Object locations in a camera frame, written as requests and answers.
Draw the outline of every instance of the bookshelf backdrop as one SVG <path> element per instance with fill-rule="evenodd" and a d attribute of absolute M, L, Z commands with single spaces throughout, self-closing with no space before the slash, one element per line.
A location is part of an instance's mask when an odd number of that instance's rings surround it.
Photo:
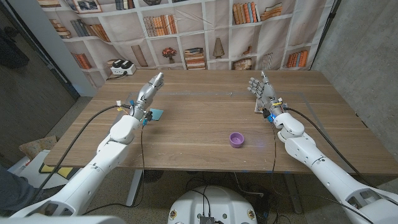
<path fill-rule="evenodd" d="M 333 5 L 333 0 L 38 2 L 96 88 L 110 76 L 108 61 L 119 58 L 137 69 L 227 70 L 251 60 L 245 68 L 260 70 L 267 61 L 270 70 L 308 70 Z M 167 47 L 177 51 L 175 63 L 163 57 Z"/>

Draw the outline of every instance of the white robotic arm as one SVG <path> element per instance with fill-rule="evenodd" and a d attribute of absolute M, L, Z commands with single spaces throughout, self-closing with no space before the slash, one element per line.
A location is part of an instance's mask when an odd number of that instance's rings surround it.
<path fill-rule="evenodd" d="M 145 84 L 139 92 L 136 104 L 129 115 L 124 115 L 99 144 L 97 154 L 61 191 L 54 196 L 19 210 L 11 218 L 37 216 L 81 215 L 91 203 L 100 183 L 111 170 L 125 160 L 128 145 L 133 141 L 133 131 L 141 125 L 146 109 L 152 103 L 157 90 L 163 85 L 163 73 Z"/>
<path fill-rule="evenodd" d="M 343 205 L 362 214 L 373 223 L 397 223 L 398 195 L 364 185 L 327 158 L 304 132 L 304 126 L 289 113 L 282 111 L 281 99 L 262 72 L 262 80 L 251 78 L 248 90 L 254 93 L 271 113 L 278 138 L 285 143 L 289 155 L 306 165 L 322 184 Z M 353 223 L 369 223 L 357 213 L 343 207 Z"/>

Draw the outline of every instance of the purple cup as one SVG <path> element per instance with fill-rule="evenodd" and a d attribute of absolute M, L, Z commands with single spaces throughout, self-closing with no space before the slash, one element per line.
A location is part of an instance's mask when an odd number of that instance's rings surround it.
<path fill-rule="evenodd" d="M 232 147 L 241 147 L 244 137 L 241 133 L 232 133 L 229 136 L 229 143 Z"/>

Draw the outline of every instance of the potted flower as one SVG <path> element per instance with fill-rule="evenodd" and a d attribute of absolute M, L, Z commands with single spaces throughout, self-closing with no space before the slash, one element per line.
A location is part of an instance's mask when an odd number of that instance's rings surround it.
<path fill-rule="evenodd" d="M 177 54 L 177 51 L 171 47 L 167 47 L 166 49 L 163 50 L 162 54 L 163 54 L 163 57 L 169 58 L 170 63 L 174 63 L 173 56 Z"/>

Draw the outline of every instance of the gray wall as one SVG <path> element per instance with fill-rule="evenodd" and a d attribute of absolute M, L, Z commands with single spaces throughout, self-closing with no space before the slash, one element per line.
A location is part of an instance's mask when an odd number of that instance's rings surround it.
<path fill-rule="evenodd" d="M 398 160 L 398 1 L 342 0 L 312 70 L 321 71 Z"/>

